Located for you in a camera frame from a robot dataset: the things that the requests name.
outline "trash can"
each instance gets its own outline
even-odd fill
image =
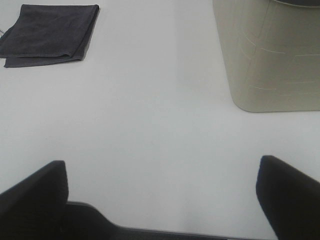
[[[320,110],[320,0],[213,0],[234,103]]]

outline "black plastic part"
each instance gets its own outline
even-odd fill
[[[320,7],[320,0],[277,0],[278,2],[303,6],[303,7]]]
[[[56,239],[67,199],[65,163],[53,161],[0,194],[0,239]]]
[[[86,203],[68,202],[62,219],[64,240],[226,240],[227,238],[126,228],[113,224]]]
[[[256,193],[279,240],[320,239],[319,182],[274,156],[264,156]]]

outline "bin lid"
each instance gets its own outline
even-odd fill
[[[301,7],[320,7],[320,0],[275,0],[276,2]]]

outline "plastic bin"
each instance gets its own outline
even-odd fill
[[[213,0],[234,103],[320,110],[320,0]]]

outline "folded towel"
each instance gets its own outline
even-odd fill
[[[6,68],[82,60],[98,5],[23,4],[17,22],[0,38]]]

